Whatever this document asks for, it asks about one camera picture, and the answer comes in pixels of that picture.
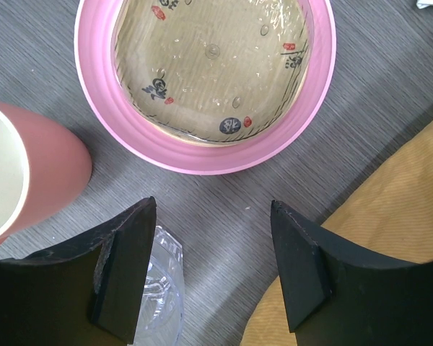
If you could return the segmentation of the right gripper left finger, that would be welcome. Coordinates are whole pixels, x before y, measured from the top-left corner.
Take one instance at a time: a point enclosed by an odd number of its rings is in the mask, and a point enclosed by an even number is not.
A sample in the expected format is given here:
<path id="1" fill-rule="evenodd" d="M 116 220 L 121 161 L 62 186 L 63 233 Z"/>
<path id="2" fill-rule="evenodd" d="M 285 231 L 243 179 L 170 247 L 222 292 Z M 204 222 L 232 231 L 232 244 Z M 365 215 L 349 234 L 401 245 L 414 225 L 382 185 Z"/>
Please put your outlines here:
<path id="1" fill-rule="evenodd" d="M 0 259 L 0 345 L 132 345 L 157 205 L 117 216 L 22 259 Z"/>

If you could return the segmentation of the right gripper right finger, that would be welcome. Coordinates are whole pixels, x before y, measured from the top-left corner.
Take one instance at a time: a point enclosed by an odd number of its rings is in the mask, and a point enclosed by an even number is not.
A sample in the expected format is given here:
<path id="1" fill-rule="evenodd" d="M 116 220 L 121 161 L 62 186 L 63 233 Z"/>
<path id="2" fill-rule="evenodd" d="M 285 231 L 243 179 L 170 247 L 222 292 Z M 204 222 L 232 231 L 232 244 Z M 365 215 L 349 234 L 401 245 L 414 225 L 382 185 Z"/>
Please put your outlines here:
<path id="1" fill-rule="evenodd" d="M 298 345 L 433 345 L 433 261 L 374 252 L 281 201 L 271 235 Z"/>

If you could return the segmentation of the clear glass cup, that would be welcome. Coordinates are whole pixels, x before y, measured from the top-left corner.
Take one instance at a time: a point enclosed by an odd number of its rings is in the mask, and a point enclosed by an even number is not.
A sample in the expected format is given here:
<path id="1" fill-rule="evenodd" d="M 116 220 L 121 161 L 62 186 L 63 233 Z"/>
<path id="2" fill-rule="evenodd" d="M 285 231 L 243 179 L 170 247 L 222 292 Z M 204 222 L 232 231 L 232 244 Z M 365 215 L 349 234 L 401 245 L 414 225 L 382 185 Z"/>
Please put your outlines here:
<path id="1" fill-rule="evenodd" d="M 184 325 L 184 298 L 182 244 L 157 226 L 134 344 L 179 345 Z"/>

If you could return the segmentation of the pink mug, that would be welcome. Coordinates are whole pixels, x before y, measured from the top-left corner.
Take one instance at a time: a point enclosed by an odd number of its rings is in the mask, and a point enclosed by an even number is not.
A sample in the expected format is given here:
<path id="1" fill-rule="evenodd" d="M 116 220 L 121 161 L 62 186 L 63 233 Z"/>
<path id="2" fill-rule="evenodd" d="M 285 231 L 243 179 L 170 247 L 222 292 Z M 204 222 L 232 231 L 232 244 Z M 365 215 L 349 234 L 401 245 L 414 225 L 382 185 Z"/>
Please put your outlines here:
<path id="1" fill-rule="evenodd" d="M 89 152 L 70 130 L 0 102 L 0 245 L 72 203 L 91 174 Z"/>

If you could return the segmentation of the pink plate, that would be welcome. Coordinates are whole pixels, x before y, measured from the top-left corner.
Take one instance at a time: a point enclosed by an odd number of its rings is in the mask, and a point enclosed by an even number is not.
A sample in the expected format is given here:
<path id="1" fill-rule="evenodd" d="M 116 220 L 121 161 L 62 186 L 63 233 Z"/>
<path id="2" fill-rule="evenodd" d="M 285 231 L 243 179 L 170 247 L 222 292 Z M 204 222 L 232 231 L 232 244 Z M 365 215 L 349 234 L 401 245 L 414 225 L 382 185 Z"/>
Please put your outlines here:
<path id="1" fill-rule="evenodd" d="M 254 167 L 290 145 L 311 123 L 325 99 L 336 61 L 336 23 L 329 1 L 311 1 L 315 27 L 306 79 L 288 113 L 272 128 L 234 146 L 194 146 L 158 130 L 129 104 L 116 78 L 111 41 L 121 1 L 81 1 L 74 25 L 80 84 L 94 114 L 122 146 L 174 172 L 220 175 Z"/>

